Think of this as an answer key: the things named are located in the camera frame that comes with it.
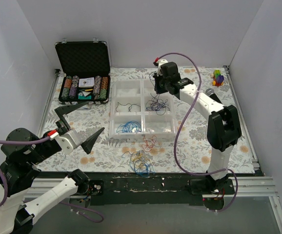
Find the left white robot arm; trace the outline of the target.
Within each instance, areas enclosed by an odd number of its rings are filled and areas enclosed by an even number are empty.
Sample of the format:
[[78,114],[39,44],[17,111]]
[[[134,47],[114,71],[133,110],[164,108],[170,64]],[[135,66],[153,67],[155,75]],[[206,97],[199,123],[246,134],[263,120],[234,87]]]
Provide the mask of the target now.
[[69,196],[78,194],[88,198],[102,193],[101,180],[90,180],[83,171],[76,169],[44,194],[24,202],[33,181],[41,173],[36,165],[58,152],[67,155],[78,147],[82,147],[87,154],[91,153],[104,129],[82,141],[79,133],[64,118],[64,115],[86,104],[82,102],[56,108],[59,117],[57,127],[46,132],[42,138],[25,128],[17,128],[6,140],[0,140],[1,151],[6,156],[0,165],[0,234],[28,234],[46,212]]

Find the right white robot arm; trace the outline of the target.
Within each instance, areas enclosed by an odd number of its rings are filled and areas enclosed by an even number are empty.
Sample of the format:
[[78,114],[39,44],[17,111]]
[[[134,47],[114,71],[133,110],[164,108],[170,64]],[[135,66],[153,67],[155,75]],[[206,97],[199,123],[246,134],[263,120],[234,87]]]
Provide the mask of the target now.
[[153,78],[157,94],[169,93],[197,110],[207,121],[207,140],[212,147],[211,161],[200,179],[189,182],[193,194],[216,194],[228,184],[228,163],[234,145],[242,135],[238,110],[200,91],[194,82],[181,78],[174,62],[156,59]]

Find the white compartment tray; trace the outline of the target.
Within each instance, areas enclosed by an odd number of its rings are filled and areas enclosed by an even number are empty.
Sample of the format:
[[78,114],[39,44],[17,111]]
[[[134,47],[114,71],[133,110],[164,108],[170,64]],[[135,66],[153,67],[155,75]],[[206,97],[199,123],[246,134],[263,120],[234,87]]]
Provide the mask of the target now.
[[115,139],[176,135],[174,100],[170,94],[156,94],[148,79],[116,81],[112,89],[109,136]]

